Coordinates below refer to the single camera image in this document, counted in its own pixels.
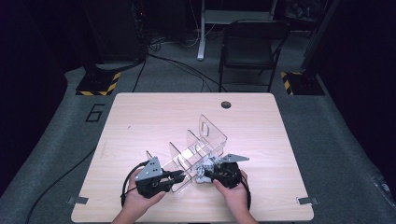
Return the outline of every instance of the hand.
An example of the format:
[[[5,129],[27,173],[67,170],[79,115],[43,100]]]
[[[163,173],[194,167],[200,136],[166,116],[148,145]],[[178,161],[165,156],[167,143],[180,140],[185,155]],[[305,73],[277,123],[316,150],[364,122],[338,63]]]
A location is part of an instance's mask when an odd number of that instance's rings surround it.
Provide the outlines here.
[[[136,170],[129,178],[128,190],[136,188],[134,177],[139,174],[140,171],[141,169]],[[137,189],[129,191],[126,194],[125,204],[122,207],[122,210],[112,223],[134,223],[140,217],[142,217],[152,205],[158,203],[164,195],[165,191],[161,191],[150,199],[147,199],[140,195],[139,192],[137,192]]]
[[[248,175],[241,170],[242,181],[248,184]],[[235,188],[225,188],[217,179],[213,180],[216,189],[222,194],[237,223],[257,223],[248,211],[248,193],[243,184],[238,184]]]

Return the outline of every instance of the chair backrest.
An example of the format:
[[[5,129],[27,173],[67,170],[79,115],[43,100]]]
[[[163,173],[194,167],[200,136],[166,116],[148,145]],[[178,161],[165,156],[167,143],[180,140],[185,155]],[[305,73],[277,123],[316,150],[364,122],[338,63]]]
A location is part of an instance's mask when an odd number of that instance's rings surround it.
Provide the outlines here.
[[[233,21],[225,29],[224,37],[265,38],[281,40],[290,34],[290,26],[283,21]]]

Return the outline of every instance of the black round hole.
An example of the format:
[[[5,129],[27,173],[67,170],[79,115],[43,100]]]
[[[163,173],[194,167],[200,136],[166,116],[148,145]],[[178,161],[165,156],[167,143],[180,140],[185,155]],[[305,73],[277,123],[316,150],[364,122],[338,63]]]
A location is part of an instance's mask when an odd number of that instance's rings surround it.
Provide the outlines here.
[[[221,102],[221,107],[223,107],[224,109],[228,109],[231,107],[231,103],[228,101],[223,101]]]

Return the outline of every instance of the transparent plastic stand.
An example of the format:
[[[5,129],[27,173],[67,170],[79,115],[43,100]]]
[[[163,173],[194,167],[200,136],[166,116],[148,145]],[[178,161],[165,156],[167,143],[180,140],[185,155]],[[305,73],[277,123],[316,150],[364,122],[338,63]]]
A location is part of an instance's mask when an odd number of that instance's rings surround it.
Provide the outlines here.
[[[188,187],[197,175],[196,167],[202,164],[211,156],[221,156],[227,141],[227,136],[222,133],[204,115],[199,119],[199,136],[187,130],[187,147],[178,149],[172,142],[169,143],[169,150],[172,160],[163,166],[164,170],[182,170],[186,177],[184,181],[175,184],[172,191],[179,194]]]

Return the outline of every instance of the table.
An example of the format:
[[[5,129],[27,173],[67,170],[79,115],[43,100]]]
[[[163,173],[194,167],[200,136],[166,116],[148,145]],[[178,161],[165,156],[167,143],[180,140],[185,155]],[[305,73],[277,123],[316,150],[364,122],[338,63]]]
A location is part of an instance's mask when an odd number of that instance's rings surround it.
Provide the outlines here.
[[[222,102],[231,107],[221,107]],[[121,210],[122,184],[146,150],[161,165],[170,161],[169,142],[186,147],[186,131],[198,133],[205,115],[226,136],[224,155],[249,157],[250,212],[259,221],[310,220],[310,205],[274,95],[271,93],[120,93],[116,96],[84,180],[74,222],[110,222]],[[233,217],[211,183],[169,192],[138,222],[230,222]]]
[[[260,11],[228,11],[228,10],[206,10],[205,0],[202,0],[201,8],[201,40],[198,48],[197,60],[202,61],[205,55],[206,32],[205,24],[230,24],[238,20],[271,20],[274,17],[276,2],[272,0],[271,10],[269,12]]]

